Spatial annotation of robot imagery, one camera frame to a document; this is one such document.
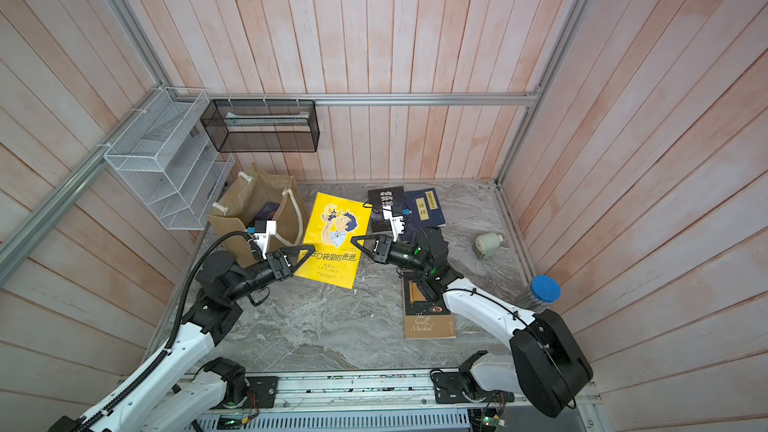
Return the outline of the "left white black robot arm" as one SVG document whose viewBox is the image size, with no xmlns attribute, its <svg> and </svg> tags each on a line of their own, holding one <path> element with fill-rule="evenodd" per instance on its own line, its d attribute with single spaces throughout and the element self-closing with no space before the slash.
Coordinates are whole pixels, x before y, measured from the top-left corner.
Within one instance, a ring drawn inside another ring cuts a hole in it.
<svg viewBox="0 0 768 432">
<path fill-rule="evenodd" d="M 96 405 L 73 419 L 66 416 L 54 431 L 180 431 L 211 408 L 239 408 L 252 403 L 253 387 L 243 366 L 223 358 L 203 366 L 179 393 L 171 389 L 201 358 L 229 334 L 242 314 L 239 300 L 293 276 L 313 255 L 312 245 L 262 253 L 249 267 L 211 246 L 196 263 L 190 279 L 201 286 L 191 307 L 179 305 L 165 345 Z"/>
</svg>

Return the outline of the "yellow cartoon book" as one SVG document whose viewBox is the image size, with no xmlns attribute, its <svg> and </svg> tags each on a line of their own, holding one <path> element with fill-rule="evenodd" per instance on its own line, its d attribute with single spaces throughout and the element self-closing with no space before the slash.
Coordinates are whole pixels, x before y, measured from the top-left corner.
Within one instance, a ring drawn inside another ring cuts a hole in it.
<svg viewBox="0 0 768 432">
<path fill-rule="evenodd" d="M 362 202 L 318 192 L 304 245 L 315 251 L 298 269 L 298 277 L 352 289 L 362 252 L 351 238 L 368 231 L 371 211 Z"/>
</svg>

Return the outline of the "burlap canvas tote bag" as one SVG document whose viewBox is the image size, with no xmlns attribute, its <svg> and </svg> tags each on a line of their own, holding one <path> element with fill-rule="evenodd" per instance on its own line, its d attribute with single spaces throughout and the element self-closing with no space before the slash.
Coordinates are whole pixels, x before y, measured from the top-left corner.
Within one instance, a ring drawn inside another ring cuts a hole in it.
<svg viewBox="0 0 768 432">
<path fill-rule="evenodd" d="M 297 181 L 288 175 L 269 174 L 257 165 L 239 172 L 234 183 L 216 201 L 208 221 L 218 236 L 244 232 L 259 220 L 276 223 L 266 252 L 302 243 L 308 224 L 306 204 Z"/>
</svg>

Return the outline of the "dark old man book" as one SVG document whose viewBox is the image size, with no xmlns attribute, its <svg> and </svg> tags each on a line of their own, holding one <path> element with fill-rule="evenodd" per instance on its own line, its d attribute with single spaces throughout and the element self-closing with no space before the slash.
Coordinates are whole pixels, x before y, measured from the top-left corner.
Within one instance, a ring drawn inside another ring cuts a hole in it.
<svg viewBox="0 0 768 432">
<path fill-rule="evenodd" d="M 248 228 L 254 228 L 257 222 L 272 220 L 279 208 L 280 204 L 277 202 L 265 202 L 248 223 Z"/>
</svg>

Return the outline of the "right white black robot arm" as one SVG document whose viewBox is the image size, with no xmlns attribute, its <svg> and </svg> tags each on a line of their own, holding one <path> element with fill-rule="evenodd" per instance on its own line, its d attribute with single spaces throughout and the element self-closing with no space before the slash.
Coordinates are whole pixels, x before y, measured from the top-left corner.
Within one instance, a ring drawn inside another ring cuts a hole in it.
<svg viewBox="0 0 768 432">
<path fill-rule="evenodd" d="M 428 228 L 414 243 L 387 234 L 354 236 L 351 243 L 372 261 L 402 269 L 429 302 L 442 301 L 510 350 L 485 353 L 464 363 L 469 382 L 484 392 L 520 393 L 554 418 L 576 405 L 576 396 L 594 377 L 593 369 L 562 317 L 534 312 L 493 296 L 448 262 L 448 243 Z"/>
</svg>

